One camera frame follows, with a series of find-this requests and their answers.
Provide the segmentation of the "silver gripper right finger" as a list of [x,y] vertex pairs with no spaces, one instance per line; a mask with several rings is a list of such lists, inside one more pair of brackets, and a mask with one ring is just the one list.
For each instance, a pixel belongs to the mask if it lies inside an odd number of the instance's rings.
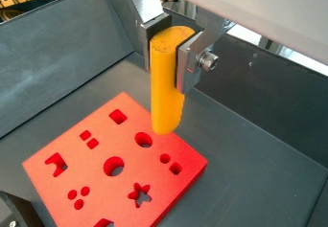
[[175,86],[182,94],[198,83],[200,71],[210,72],[217,67],[219,57],[213,53],[213,46],[235,25],[203,8],[196,8],[195,24],[202,30],[178,48]]

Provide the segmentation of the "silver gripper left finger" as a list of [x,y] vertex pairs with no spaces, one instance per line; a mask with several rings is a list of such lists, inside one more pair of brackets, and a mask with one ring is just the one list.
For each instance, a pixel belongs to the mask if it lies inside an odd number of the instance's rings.
[[170,15],[164,13],[160,0],[127,0],[134,12],[138,38],[142,42],[144,69],[150,70],[150,40],[171,25]]

